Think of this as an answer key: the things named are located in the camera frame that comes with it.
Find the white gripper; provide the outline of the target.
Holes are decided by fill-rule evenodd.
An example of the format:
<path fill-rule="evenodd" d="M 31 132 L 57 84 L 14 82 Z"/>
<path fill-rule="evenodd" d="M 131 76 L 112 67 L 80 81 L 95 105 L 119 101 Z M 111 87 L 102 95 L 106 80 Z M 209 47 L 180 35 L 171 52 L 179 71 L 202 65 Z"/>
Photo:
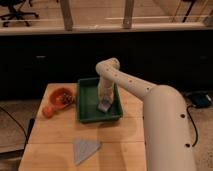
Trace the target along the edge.
<path fill-rule="evenodd" d="M 113 103 L 114 91 L 112 87 L 98 87 L 98 99 L 103 100 L 104 98 L 106 98 L 110 103 Z"/>

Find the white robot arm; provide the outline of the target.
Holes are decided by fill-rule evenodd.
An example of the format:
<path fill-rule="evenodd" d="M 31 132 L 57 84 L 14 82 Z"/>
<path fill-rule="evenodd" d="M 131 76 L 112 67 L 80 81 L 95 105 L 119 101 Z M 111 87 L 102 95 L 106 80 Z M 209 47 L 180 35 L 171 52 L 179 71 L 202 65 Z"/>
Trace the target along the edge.
<path fill-rule="evenodd" d="M 106 113 L 113 103 L 114 85 L 143 102 L 147 171 L 197 171 L 191 145 L 187 105 L 175 88 L 154 84 L 120 71 L 116 58 L 96 64 L 98 109 Z"/>

